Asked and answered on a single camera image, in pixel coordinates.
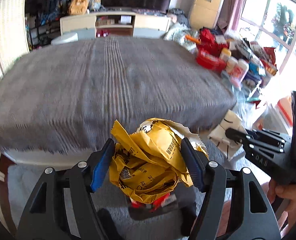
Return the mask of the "person's right hand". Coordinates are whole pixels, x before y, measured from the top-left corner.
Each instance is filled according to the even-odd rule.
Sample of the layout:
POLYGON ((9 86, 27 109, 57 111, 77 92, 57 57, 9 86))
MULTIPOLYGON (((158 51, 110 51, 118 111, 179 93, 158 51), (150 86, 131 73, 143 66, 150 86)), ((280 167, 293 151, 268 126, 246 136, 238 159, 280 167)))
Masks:
POLYGON ((271 179, 268 184, 267 198, 273 203, 276 196, 290 201, 282 217, 278 220, 279 226, 283 226, 288 220, 288 225, 282 230, 284 236, 296 223, 296 185, 278 185, 275 180, 271 179))

